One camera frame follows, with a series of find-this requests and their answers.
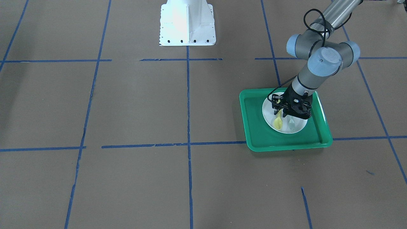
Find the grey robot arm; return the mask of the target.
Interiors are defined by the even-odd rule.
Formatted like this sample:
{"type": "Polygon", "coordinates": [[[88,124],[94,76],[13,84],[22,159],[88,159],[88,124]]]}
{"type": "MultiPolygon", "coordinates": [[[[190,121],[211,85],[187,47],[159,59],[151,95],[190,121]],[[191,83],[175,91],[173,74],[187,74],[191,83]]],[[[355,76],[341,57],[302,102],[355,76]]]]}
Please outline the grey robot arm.
{"type": "Polygon", "coordinates": [[[319,14],[311,24],[307,23],[307,14],[304,14],[303,22],[307,30],[292,35],[287,41],[286,51],[307,63],[288,81],[289,86],[284,93],[277,95],[273,90],[267,96],[274,114],[309,119],[316,90],[328,78],[359,59],[361,51],[357,43],[332,43],[328,39],[349,21],[353,10],[361,3],[361,0],[334,0],[324,11],[310,9],[307,14],[319,14]]]}

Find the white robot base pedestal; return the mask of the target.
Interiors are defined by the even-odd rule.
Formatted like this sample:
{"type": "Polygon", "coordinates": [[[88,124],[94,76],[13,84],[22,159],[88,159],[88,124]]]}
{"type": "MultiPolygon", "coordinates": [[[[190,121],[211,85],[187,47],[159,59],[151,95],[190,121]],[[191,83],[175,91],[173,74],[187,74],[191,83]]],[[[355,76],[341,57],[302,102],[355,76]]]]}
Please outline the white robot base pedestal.
{"type": "Polygon", "coordinates": [[[159,45],[216,44],[214,9],[206,0],[168,0],[160,13],[159,45]]]}

